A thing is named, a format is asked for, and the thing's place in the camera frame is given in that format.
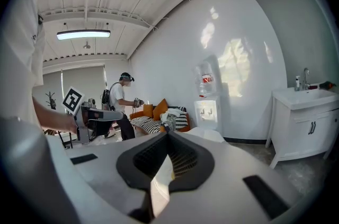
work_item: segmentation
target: black pants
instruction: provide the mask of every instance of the black pants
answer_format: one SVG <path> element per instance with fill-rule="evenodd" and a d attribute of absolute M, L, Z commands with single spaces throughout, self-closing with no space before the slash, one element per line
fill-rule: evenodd
<path fill-rule="evenodd" d="M 117 120 L 117 124 L 121 130 L 122 140 L 135 138 L 134 129 L 127 116 L 124 114 L 121 120 Z"/>

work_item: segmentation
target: baseboard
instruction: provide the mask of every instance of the baseboard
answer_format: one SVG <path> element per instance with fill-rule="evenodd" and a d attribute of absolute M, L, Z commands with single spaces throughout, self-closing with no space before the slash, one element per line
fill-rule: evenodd
<path fill-rule="evenodd" d="M 242 139 L 242 138 L 231 138 L 224 137 L 227 142 L 242 143 L 242 144 L 254 144 L 254 145 L 265 145 L 266 139 Z"/>

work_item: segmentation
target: sofa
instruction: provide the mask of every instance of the sofa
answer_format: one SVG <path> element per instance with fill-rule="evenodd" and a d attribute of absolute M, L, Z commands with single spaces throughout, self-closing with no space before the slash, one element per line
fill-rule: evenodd
<path fill-rule="evenodd" d="M 143 111 L 130 114 L 131 124 L 136 127 L 139 132 L 145 135 L 165 132 L 165 128 L 162 126 L 162 121 L 160 120 L 160 115 L 165 113 L 168 108 L 179 109 L 186 112 L 186 108 L 184 107 L 168 106 L 166 100 L 163 99 L 157 106 L 144 104 Z M 191 130 L 188 113 L 180 115 L 180 117 L 175 118 L 175 120 L 176 131 L 187 132 Z"/>

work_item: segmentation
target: cabinet handle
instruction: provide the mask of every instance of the cabinet handle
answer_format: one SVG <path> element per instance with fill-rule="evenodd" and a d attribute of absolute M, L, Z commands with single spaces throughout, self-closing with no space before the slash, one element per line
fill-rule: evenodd
<path fill-rule="evenodd" d="M 308 132 L 309 135 L 312 133 L 312 129 L 313 129 L 313 121 L 311 122 L 311 129 L 310 129 L 310 131 Z"/>
<path fill-rule="evenodd" d="M 312 131 L 312 133 L 314 133 L 314 130 L 316 129 L 316 122 L 314 122 L 314 129 L 313 129 L 313 131 Z"/>

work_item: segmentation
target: white curtain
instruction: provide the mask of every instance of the white curtain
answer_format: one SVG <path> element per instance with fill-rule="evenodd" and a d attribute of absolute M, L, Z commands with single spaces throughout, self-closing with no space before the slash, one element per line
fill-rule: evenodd
<path fill-rule="evenodd" d="M 61 88 L 61 72 L 58 71 L 56 73 L 45 74 L 43 76 L 43 85 L 36 86 L 33 88 L 32 95 L 33 97 L 43 106 L 47 108 L 51 108 L 49 105 L 49 97 L 46 94 L 54 93 L 52 96 L 53 100 L 56 103 L 56 110 L 58 112 L 65 112 L 65 109 L 61 106 L 63 101 L 63 91 Z"/>
<path fill-rule="evenodd" d="M 63 85 L 65 95 L 72 86 L 85 94 L 84 101 L 93 98 L 96 108 L 101 109 L 101 95 L 106 89 L 103 66 L 63 70 Z"/>

